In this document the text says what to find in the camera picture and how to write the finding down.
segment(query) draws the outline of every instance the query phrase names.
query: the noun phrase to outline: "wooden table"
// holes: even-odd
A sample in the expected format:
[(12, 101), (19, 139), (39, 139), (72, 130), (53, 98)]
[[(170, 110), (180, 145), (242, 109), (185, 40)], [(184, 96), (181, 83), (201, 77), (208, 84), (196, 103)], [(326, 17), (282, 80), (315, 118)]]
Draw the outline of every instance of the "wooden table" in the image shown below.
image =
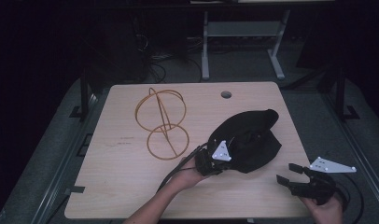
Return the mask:
[[(249, 174), (225, 171), (181, 192), (162, 218), (308, 216), (300, 200), (276, 182), (276, 175), (291, 181), (309, 181), (305, 175), (288, 170), (290, 162), (305, 166), (309, 161), (280, 90), (273, 82), (236, 82), (114, 86), (78, 174), (76, 186), (85, 190), (71, 193), (65, 209), (68, 218), (130, 216), (155, 194), (164, 177), (180, 161), (179, 158), (162, 161), (153, 157), (147, 150), (149, 132), (135, 120), (135, 108), (151, 87), (155, 91), (178, 91), (184, 98), (187, 112), (180, 126), (189, 134), (189, 148), (183, 156), (205, 143), (224, 120), (248, 110), (275, 110), (279, 120), (272, 132), (282, 144), (277, 156), (259, 170)], [(229, 91), (232, 97), (221, 97), (223, 91)], [(171, 122), (175, 123), (183, 115), (182, 103), (173, 95), (161, 95), (161, 98)], [(149, 127), (161, 125), (155, 99), (143, 104), (139, 120)], [(175, 147), (183, 147), (186, 140), (180, 130), (175, 130), (169, 133), (170, 138)], [(152, 134), (150, 142), (156, 148), (167, 146), (161, 134)]]

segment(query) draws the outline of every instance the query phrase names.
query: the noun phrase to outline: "white plastic piece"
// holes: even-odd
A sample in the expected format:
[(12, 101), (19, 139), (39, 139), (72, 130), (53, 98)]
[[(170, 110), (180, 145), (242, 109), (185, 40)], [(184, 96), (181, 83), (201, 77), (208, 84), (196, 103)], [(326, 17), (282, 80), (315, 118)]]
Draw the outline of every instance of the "white plastic piece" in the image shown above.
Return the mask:
[(215, 153), (213, 153), (213, 155), (212, 155), (213, 159), (218, 160), (218, 161), (230, 161), (231, 160), (230, 153), (228, 152), (227, 145), (225, 143), (226, 143), (226, 141), (221, 141), (219, 143)]
[(321, 173), (355, 173), (356, 167), (345, 166), (334, 161), (327, 161), (320, 157), (317, 158), (309, 168), (313, 171), (319, 171)]

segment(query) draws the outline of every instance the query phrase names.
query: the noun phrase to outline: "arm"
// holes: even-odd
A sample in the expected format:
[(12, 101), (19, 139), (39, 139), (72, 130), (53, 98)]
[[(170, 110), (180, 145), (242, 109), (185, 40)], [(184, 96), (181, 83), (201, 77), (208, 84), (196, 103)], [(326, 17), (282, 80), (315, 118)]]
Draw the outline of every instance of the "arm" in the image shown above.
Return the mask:
[[(195, 167), (195, 159), (189, 160), (182, 169), (193, 167)], [(166, 207), (180, 191), (194, 187), (205, 178), (195, 169), (177, 172), (160, 191), (123, 223), (157, 223)]]
[(332, 196), (330, 200), (323, 205), (317, 205), (316, 201), (313, 199), (300, 197), (300, 200), (309, 209), (316, 224), (343, 223), (342, 205), (335, 196)]

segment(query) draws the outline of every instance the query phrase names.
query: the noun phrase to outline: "human hand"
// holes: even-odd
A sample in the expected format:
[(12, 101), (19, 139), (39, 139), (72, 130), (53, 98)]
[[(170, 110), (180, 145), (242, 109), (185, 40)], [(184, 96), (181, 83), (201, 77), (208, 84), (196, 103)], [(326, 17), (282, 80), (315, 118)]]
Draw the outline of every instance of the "human hand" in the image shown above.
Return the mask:
[(309, 209), (316, 224), (342, 224), (343, 208), (341, 202), (335, 196), (332, 196), (328, 202), (317, 205), (315, 199), (300, 197), (300, 200)]
[(194, 187), (196, 184), (206, 179), (207, 177), (208, 176), (201, 175), (196, 170), (195, 158), (192, 158), (181, 167), (180, 171), (172, 176), (166, 185), (178, 193), (181, 190)]

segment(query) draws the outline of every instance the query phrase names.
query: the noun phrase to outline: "floor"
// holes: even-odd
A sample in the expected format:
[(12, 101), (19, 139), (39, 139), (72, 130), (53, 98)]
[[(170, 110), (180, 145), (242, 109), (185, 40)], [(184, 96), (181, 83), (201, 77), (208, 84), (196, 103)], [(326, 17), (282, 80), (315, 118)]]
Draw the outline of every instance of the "floor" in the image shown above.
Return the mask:
[[(296, 67), (303, 43), (286, 40), (278, 59), (286, 74), (278, 80), (266, 49), (274, 40), (256, 41), (251, 48), (219, 49), (210, 54), (210, 80), (273, 81), (280, 87), (306, 76), (312, 70)], [(164, 60), (153, 66), (143, 83), (187, 83), (200, 80), (200, 51), (188, 55), (189, 60)], [(327, 94), (317, 91), (321, 79), (315, 77), (295, 90), (282, 91), (283, 97), (309, 160), (317, 156), (356, 166), (358, 172), (334, 175), (350, 195), (344, 223), (379, 223), (379, 120), (367, 106), (357, 86), (346, 81), (345, 105), (351, 105), (359, 119), (341, 122), (332, 109), (334, 89)], [(64, 96), (17, 186), (12, 191), (0, 223), (121, 223), (122, 220), (70, 220), (64, 217), (67, 195), (74, 186), (86, 153), (86, 144), (103, 109), (108, 88), (90, 99), (90, 114), (83, 122), (70, 118), (80, 105), (79, 81)], [(255, 223), (313, 223), (309, 217), (294, 219), (254, 219)], [(163, 220), (161, 223), (247, 223), (247, 220)]]

